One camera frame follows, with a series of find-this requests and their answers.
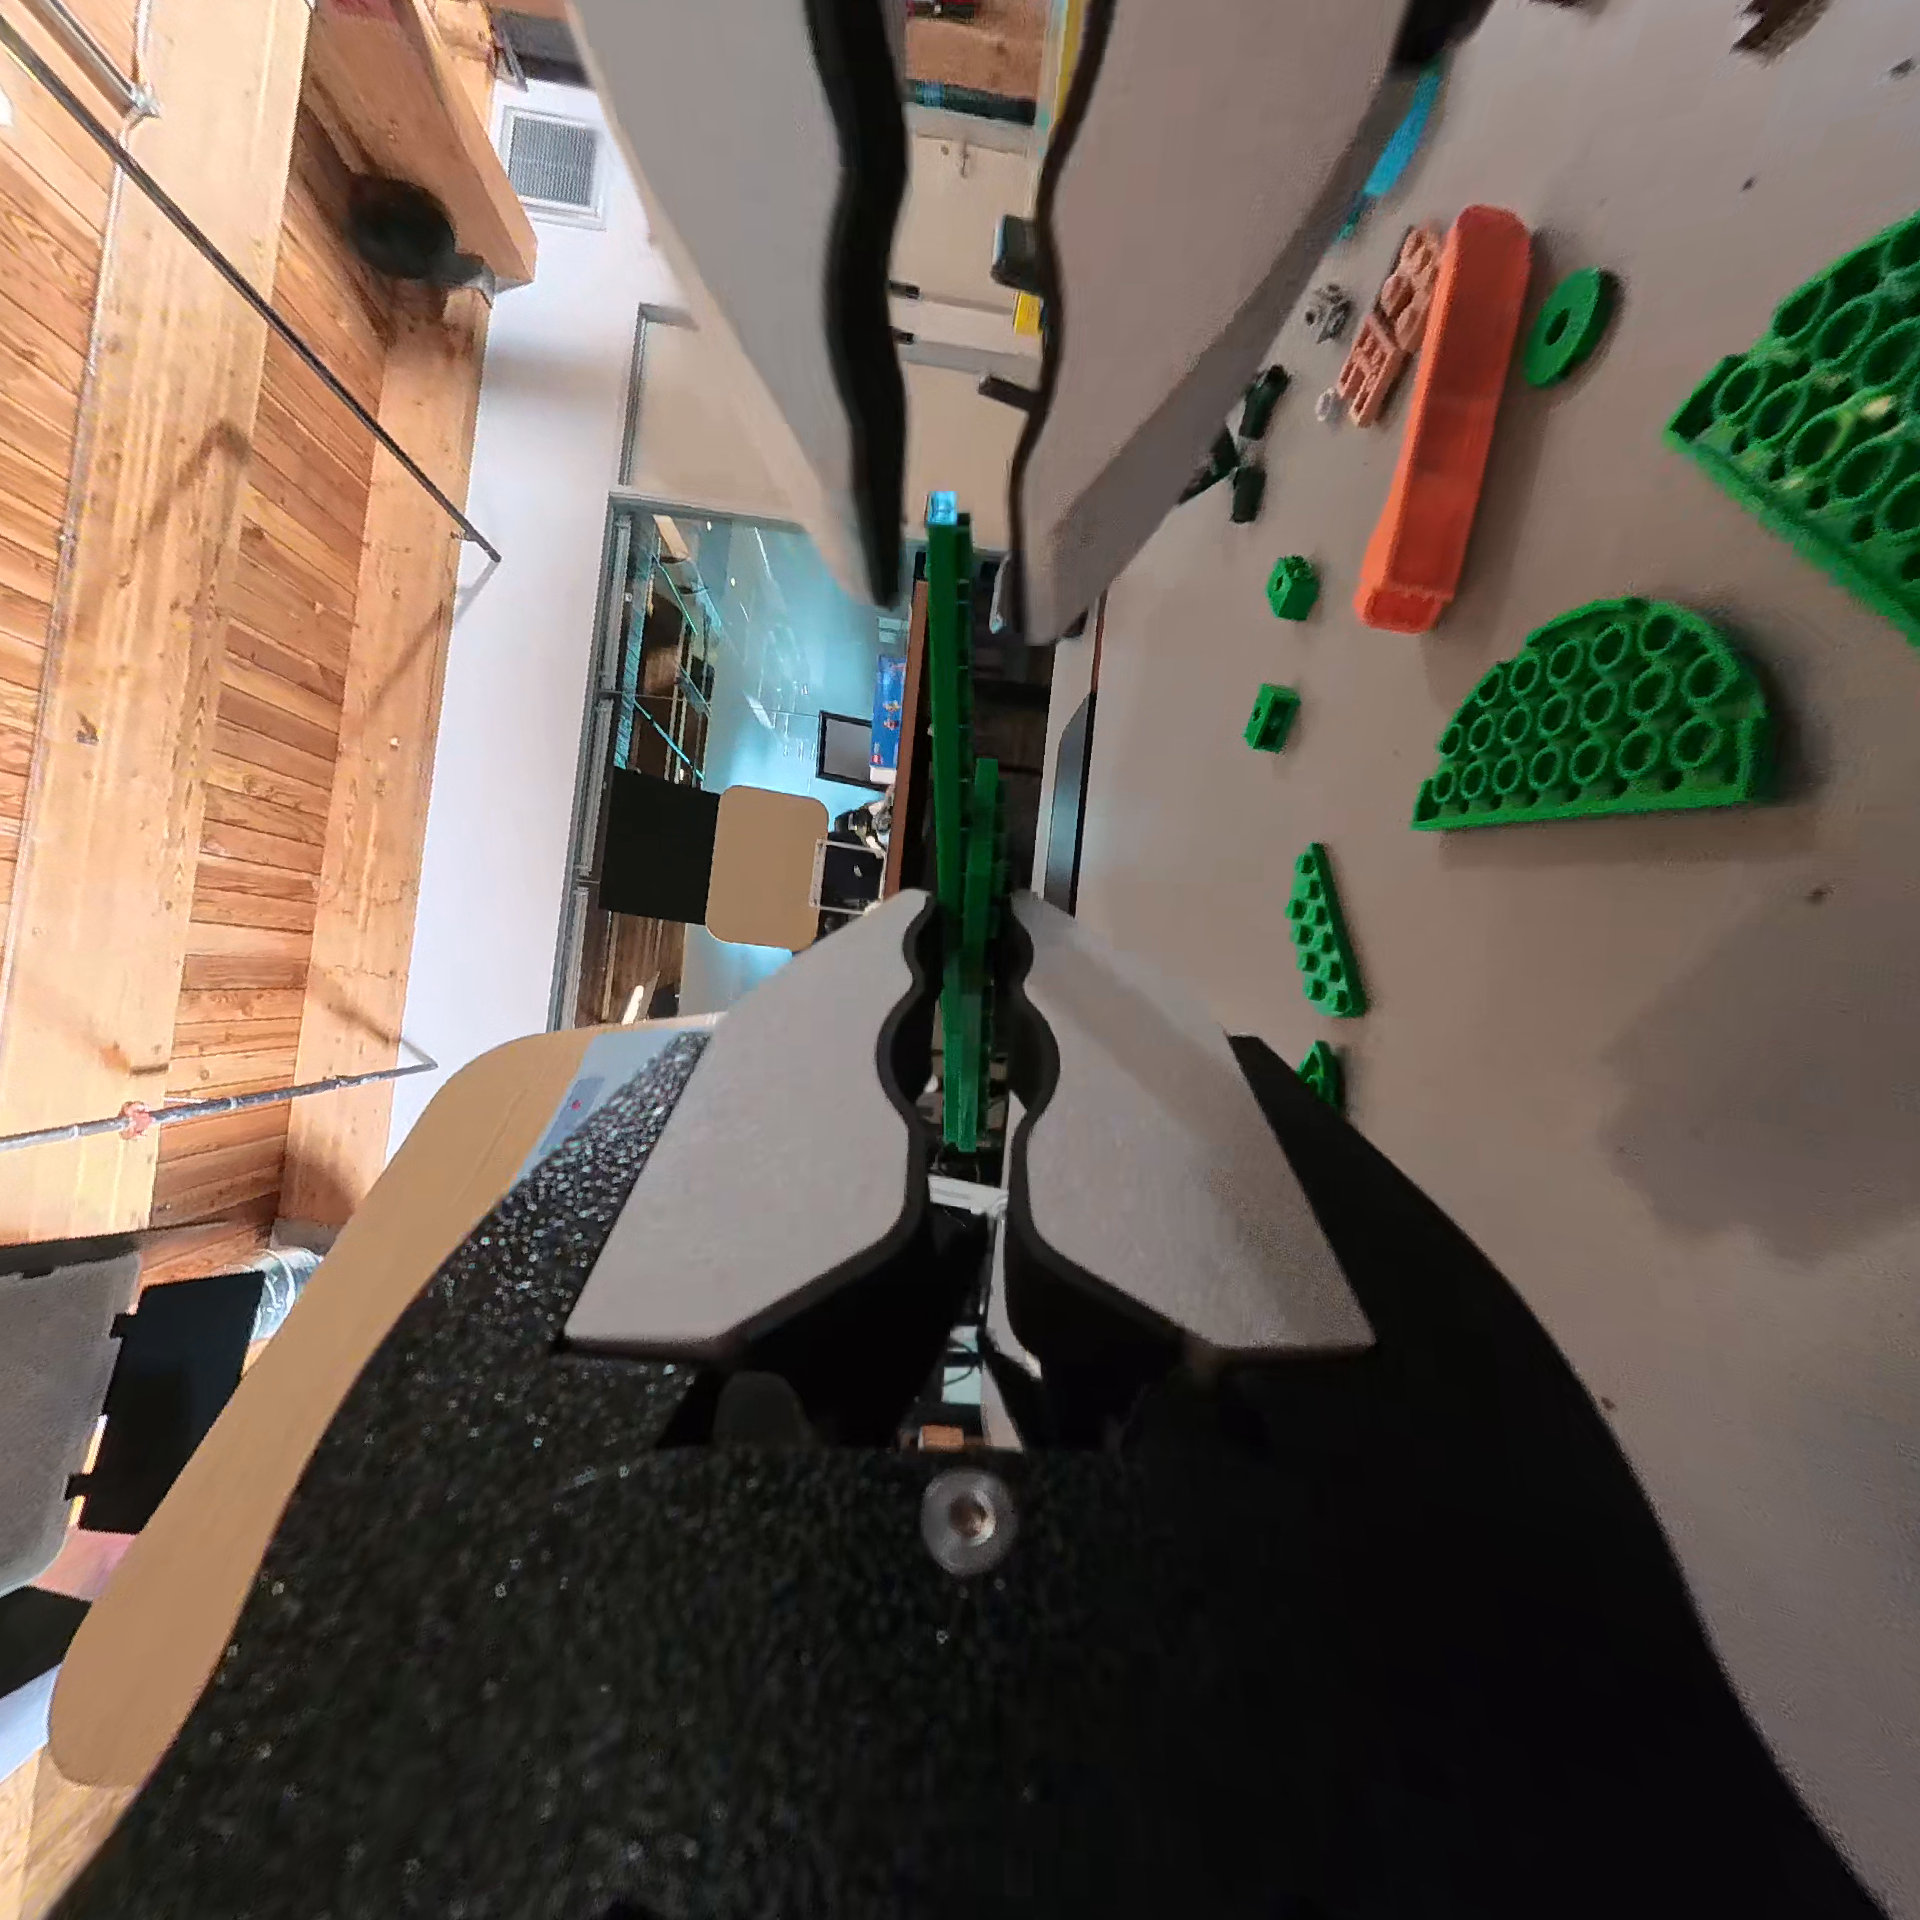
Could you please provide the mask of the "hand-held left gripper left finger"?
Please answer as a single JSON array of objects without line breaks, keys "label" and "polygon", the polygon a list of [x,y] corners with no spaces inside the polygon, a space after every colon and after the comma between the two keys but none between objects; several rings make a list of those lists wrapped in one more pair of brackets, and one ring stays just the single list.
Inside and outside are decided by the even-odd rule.
[{"label": "hand-held left gripper left finger", "polygon": [[828,1447],[896,1439],[933,1369],[926,968],[900,890],[718,1018],[568,1352],[772,1375]]}]

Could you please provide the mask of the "teal long lego plate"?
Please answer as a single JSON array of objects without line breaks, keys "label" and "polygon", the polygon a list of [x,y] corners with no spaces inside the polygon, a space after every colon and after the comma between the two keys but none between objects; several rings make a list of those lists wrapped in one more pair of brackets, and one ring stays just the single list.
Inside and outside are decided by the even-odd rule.
[{"label": "teal long lego plate", "polygon": [[1352,203],[1352,208],[1339,229],[1339,242],[1349,242],[1372,220],[1372,208],[1380,203],[1391,203],[1399,192],[1399,184],[1409,176],[1413,157],[1426,143],[1426,128],[1431,128],[1441,88],[1447,88],[1447,64],[1449,64],[1449,55],[1435,55],[1435,63],[1422,64],[1413,105],[1409,105],[1399,133],[1391,135],[1391,143],[1380,150],[1372,176],[1362,184],[1362,192],[1358,192],[1358,203]]}]

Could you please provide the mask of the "green lego plate assembly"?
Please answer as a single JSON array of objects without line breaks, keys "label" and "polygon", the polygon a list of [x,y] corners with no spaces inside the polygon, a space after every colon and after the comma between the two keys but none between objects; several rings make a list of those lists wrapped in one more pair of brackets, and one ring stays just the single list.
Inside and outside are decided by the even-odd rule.
[{"label": "green lego plate assembly", "polygon": [[1000,770],[974,746],[974,523],[933,501],[921,543],[921,697],[933,746],[933,890],[941,913],[941,1142],[974,1158],[991,1131],[998,923],[1005,902]]}]

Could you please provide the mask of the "green half-round lego plate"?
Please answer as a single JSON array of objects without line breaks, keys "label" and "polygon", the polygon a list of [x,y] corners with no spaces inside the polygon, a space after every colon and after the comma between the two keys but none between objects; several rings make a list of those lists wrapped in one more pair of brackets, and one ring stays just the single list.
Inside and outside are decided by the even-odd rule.
[{"label": "green half-round lego plate", "polygon": [[1479,678],[1435,743],[1413,832],[1511,832],[1760,805],[1779,730],[1744,649],[1708,614],[1610,599]]}]

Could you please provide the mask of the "tan rounded panel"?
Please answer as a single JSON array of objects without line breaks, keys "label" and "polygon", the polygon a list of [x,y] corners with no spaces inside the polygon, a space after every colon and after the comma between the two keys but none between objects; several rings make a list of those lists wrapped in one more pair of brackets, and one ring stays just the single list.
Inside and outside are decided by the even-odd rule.
[{"label": "tan rounded panel", "polygon": [[808,952],[821,938],[815,863],[828,805],[734,783],[718,798],[706,927],[725,945]]}]

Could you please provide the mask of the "white wall vent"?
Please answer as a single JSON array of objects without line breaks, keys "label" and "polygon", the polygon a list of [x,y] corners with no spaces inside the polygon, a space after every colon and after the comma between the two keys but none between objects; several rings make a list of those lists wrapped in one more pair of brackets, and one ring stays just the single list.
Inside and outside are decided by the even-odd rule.
[{"label": "white wall vent", "polygon": [[598,123],[510,105],[498,108],[498,157],[526,220],[553,229],[608,229],[609,135]]}]

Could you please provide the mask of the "blue lego box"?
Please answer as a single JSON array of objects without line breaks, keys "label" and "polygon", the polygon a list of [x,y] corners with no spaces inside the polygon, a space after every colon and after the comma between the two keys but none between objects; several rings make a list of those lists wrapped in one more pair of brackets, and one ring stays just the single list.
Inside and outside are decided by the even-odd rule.
[{"label": "blue lego box", "polygon": [[913,619],[876,619],[876,697],[872,697],[872,783],[890,786],[900,780],[904,707],[908,707],[908,662],[913,662]]}]

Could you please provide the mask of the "thin metal conduit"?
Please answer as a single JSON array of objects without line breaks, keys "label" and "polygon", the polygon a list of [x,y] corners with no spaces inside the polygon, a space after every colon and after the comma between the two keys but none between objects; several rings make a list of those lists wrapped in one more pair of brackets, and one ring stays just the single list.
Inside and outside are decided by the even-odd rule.
[{"label": "thin metal conduit", "polygon": [[92,108],[57,73],[57,64],[25,37],[15,19],[0,26],[7,55],[46,88],[46,98],[109,154],[113,175],[124,176],[138,203],[245,302],[245,312],[285,344],[294,360],[348,410],[348,422],[409,478],[423,501],[498,565],[498,545],[428,482],[428,472],[375,422],[375,410],[344,386],[344,380],[285,320],[285,312],[220,254],[206,229],[156,184],[156,175],[124,150],[115,133],[104,128]]}]

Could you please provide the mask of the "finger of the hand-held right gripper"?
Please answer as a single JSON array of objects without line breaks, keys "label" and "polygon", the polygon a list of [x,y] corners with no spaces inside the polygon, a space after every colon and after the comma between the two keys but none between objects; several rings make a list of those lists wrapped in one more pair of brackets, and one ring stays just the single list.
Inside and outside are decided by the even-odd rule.
[{"label": "finger of the hand-held right gripper", "polygon": [[1087,6],[1039,176],[1013,608],[1063,638],[1204,472],[1426,64],[1409,0]]},{"label": "finger of the hand-held right gripper", "polygon": [[904,6],[577,0],[568,31],[701,333],[850,599],[904,573],[890,263],[908,192]]}]

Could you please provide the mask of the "grey foam panel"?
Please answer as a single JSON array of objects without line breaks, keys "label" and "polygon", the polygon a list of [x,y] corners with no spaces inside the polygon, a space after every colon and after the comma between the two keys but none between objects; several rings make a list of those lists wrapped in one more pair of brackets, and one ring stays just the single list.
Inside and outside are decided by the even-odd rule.
[{"label": "grey foam panel", "polygon": [[32,1583],[68,1534],[138,1234],[15,1246],[0,1257],[0,1590]]}]

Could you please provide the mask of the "salmon lego piece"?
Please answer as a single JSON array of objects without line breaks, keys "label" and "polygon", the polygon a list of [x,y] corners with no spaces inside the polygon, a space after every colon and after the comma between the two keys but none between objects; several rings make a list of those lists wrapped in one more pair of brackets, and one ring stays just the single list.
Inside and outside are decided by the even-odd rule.
[{"label": "salmon lego piece", "polygon": [[1349,410],[1349,426],[1380,426],[1399,380],[1426,342],[1441,263],[1447,236],[1435,229],[1417,222],[1401,234],[1392,269],[1383,274],[1377,307],[1364,312],[1335,386],[1339,405]]}]

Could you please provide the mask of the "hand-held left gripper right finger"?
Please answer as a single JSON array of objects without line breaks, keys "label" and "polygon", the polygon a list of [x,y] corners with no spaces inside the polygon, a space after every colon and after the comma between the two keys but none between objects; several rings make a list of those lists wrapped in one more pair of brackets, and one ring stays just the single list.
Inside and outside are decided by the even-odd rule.
[{"label": "hand-held left gripper right finger", "polygon": [[1372,1316],[1225,1031],[1013,893],[1000,1309],[1039,1447],[1109,1447],[1164,1380],[1364,1358]]}]

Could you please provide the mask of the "metal pipe with red band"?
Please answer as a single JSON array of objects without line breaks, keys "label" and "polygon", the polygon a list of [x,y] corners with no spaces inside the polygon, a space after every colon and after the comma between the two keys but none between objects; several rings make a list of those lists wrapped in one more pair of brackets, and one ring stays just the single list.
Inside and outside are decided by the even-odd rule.
[{"label": "metal pipe with red band", "polygon": [[334,1097],[334,1090],[375,1090],[375,1086],[391,1086],[391,1083],[409,1083],[409,1079],[428,1079],[428,1072],[439,1072],[439,1060],[414,1055],[409,1065],[395,1065],[395,1068],[341,1072],[341,1079],[322,1079],[322,1083],[287,1083],[287,1086],[270,1086],[270,1090],[169,1102],[169,1103],[124,1102],[109,1117],[78,1117],[78,1123],[7,1131],[0,1151],[15,1158],[15,1151],[91,1142],[91,1139],[137,1142],[137,1139],[173,1129],[173,1123],[230,1117],[230,1115],[299,1103],[299,1102],[315,1102],[315,1097]]}]

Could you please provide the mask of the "black round ceiling fixture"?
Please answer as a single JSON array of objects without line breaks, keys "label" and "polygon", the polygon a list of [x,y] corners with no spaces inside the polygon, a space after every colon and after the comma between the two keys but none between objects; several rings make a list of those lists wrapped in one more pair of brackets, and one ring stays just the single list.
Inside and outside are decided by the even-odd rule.
[{"label": "black round ceiling fixture", "polygon": [[357,263],[400,285],[496,298],[496,269],[455,248],[439,196],[395,176],[348,176],[344,234]]}]

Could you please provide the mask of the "silver flexible duct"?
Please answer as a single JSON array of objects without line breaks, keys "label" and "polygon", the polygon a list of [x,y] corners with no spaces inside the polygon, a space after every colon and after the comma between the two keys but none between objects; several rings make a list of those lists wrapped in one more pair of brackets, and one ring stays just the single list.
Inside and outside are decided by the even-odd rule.
[{"label": "silver flexible duct", "polygon": [[263,1276],[263,1301],[245,1335],[250,1346],[270,1343],[285,1330],[315,1269],[322,1256],[308,1246],[270,1246],[250,1257],[250,1271]]}]

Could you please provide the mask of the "large green half-round plate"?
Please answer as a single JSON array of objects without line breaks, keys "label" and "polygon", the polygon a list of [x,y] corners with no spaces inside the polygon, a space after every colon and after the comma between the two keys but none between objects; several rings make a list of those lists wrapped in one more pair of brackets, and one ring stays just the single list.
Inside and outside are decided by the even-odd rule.
[{"label": "large green half-round plate", "polygon": [[1662,426],[1744,514],[1920,645],[1920,220],[1840,254]]}]

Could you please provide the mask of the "orange brick separator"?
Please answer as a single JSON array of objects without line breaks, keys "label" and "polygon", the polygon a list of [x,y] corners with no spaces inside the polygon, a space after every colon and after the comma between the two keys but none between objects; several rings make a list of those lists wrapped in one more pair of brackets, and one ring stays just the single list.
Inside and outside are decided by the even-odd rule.
[{"label": "orange brick separator", "polygon": [[1462,204],[1441,254],[1392,483],[1358,578],[1364,628],[1431,634],[1459,599],[1531,274],[1522,220]]}]

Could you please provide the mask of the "green lego wedge plate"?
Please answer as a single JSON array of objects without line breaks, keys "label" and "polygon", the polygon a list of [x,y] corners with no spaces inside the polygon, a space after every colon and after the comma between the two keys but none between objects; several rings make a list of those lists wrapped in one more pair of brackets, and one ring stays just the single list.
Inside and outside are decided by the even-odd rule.
[{"label": "green lego wedge plate", "polygon": [[1335,859],[1317,839],[1294,859],[1286,932],[1306,1004],[1330,1022],[1362,1022],[1372,1012],[1372,999],[1358,968],[1358,945],[1349,938]]}]

